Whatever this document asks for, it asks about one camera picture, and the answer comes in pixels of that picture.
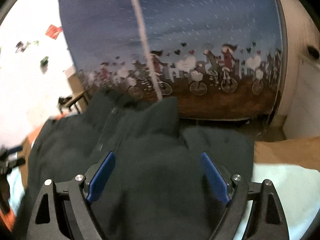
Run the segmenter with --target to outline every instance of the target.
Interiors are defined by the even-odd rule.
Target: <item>wall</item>
[[[57,40],[45,36],[61,26],[58,0],[18,0],[0,26],[0,144],[18,144],[33,127],[59,114],[59,96],[71,94],[63,72],[73,62],[63,32]],[[19,41],[39,41],[15,53]],[[40,60],[49,57],[42,74]]]
[[[320,33],[310,15],[298,0],[280,0],[284,12],[287,39],[288,64],[281,77],[281,101],[277,115],[287,115],[292,103],[299,68],[298,55],[307,55],[307,45],[319,48]]]
[[[287,139],[320,136],[320,64],[300,56],[297,85],[283,131]]]

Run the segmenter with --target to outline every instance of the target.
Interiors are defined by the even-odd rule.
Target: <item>blue gripper pad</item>
[[[217,167],[211,161],[207,153],[201,154],[201,165],[204,169],[204,174],[212,187],[213,193],[219,201],[227,205],[230,202],[228,195],[228,185],[222,178]]]
[[[87,201],[89,203],[93,203],[100,198],[104,186],[106,185],[115,165],[116,156],[114,153],[110,153],[90,181],[87,196]]]

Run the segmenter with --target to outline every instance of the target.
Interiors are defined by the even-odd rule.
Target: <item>dark garment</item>
[[[99,91],[85,114],[42,128],[29,157],[28,190],[14,234],[25,236],[46,179],[71,180],[113,151],[116,167],[91,206],[110,239],[208,239],[224,206],[203,179],[200,155],[209,151],[214,162],[250,181],[253,146],[229,130],[180,132],[176,98],[150,105]]]

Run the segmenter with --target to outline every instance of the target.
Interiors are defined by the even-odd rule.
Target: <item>small table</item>
[[[72,98],[65,104],[63,105],[58,105],[59,111],[61,114],[63,114],[62,109],[63,108],[68,108],[69,111],[71,112],[71,106],[75,106],[77,112],[80,114],[79,108],[76,106],[76,102],[78,102],[81,98],[85,101],[85,103],[88,105],[88,100],[85,98],[85,91],[74,93],[72,95]]]

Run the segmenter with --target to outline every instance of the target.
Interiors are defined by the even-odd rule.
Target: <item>white rope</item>
[[[148,38],[147,38],[147,32],[146,32],[146,26],[144,24],[144,20],[143,20],[143,15],[142,15],[142,9],[139,3],[139,0],[131,0],[134,12],[136,14],[136,18],[137,18],[137,22],[138,22],[138,29],[139,29],[139,35],[140,35],[140,40],[142,43],[142,47],[143,47],[143,51],[144,51],[144,55],[147,58],[147,64],[148,64],[148,68],[150,70],[150,76],[151,76],[151,80],[153,83],[153,87],[156,91],[158,100],[162,99],[162,94],[159,88],[159,84],[157,81],[157,77],[156,77],[156,72],[155,72],[155,67],[153,65],[152,62],[152,57],[150,54],[150,47],[148,44]]]

